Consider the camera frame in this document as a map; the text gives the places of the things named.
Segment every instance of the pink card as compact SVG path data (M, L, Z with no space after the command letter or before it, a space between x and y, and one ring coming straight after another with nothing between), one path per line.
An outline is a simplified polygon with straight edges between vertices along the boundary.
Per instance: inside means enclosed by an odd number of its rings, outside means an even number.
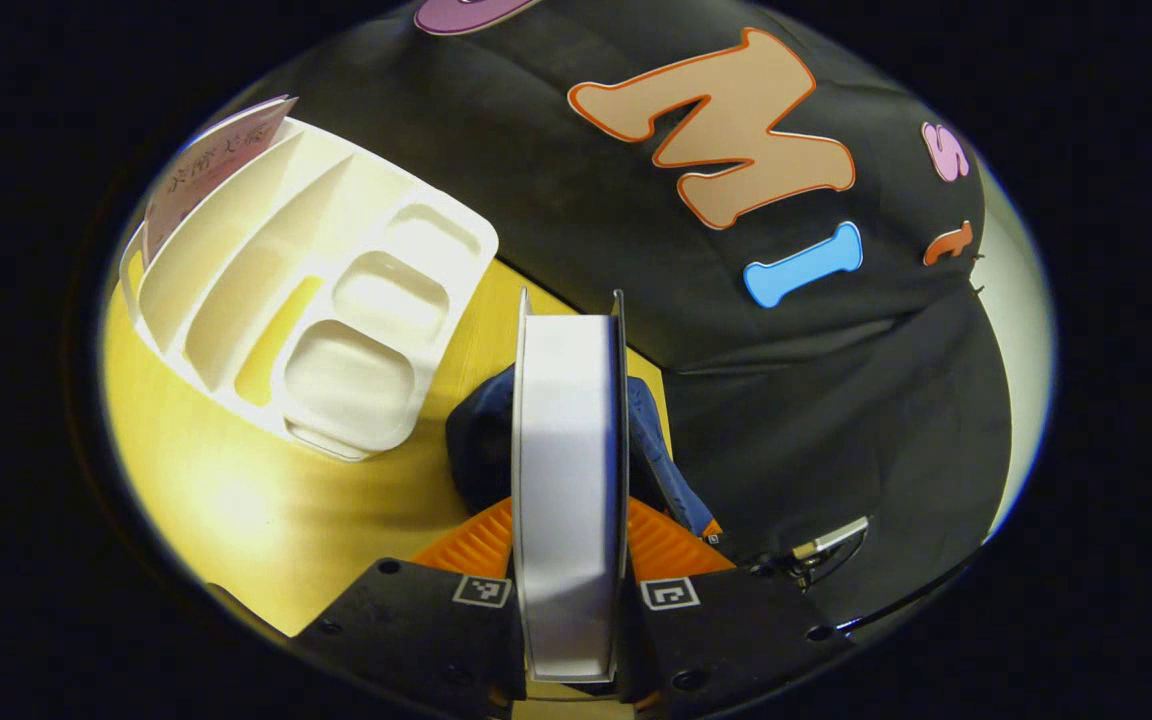
M251 108L238 111L194 138L172 160L172 170L154 190L145 211L145 245L141 259L146 268L164 241L214 191L225 179L238 172L270 149L283 118L291 113L297 97L280 94Z

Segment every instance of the blue cloth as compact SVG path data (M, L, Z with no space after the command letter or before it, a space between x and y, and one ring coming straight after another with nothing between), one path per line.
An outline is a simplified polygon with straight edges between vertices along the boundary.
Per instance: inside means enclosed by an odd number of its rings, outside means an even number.
M628 379L631 455L645 462L677 523L696 536L713 520L664 446L660 414L649 385ZM483 511L509 497L513 365L490 378L447 416L447 454L452 482L470 511Z

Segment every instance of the orange letter m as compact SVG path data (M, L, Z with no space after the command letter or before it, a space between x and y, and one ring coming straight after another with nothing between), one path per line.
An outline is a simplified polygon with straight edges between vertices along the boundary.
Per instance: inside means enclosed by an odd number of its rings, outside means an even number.
M679 179L679 195L700 222L726 229L770 202L823 187L847 190L855 182L851 152L841 142L772 132L812 91L814 77L799 56L776 37L745 28L738 47L666 65L620 85L582 82L567 101L612 137L642 142L654 135L660 115L700 100L652 161L660 168L740 162Z

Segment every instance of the orange gripper pad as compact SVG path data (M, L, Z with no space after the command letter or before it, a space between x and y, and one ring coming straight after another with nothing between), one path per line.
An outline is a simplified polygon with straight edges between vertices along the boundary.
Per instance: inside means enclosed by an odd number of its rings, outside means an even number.
M630 559L639 583L735 568L690 530L635 498L630 498Z
M503 578L513 545L513 505L505 498L412 558L416 564L480 578Z

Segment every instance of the yellow table surface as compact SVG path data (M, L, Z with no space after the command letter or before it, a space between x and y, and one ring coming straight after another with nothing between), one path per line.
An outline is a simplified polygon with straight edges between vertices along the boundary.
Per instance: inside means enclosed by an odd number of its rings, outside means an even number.
M132 259L134 268L139 265ZM452 484L444 422L468 393L515 359L521 287L537 314L573 313L493 262L452 336L411 437L356 464L265 432L189 386L141 341L115 288L103 340L106 412L142 510L200 582L227 589L282 632L300 632L372 562L410 558L467 518ZM296 314L275 319L285 325L283 336ZM279 328L271 325L266 334L278 338ZM262 354L271 355L271 348L253 357ZM652 389L669 447L659 370L632 350L628 370ZM535 692L584 698L559 685ZM522 702L516 715L632 712L614 702Z

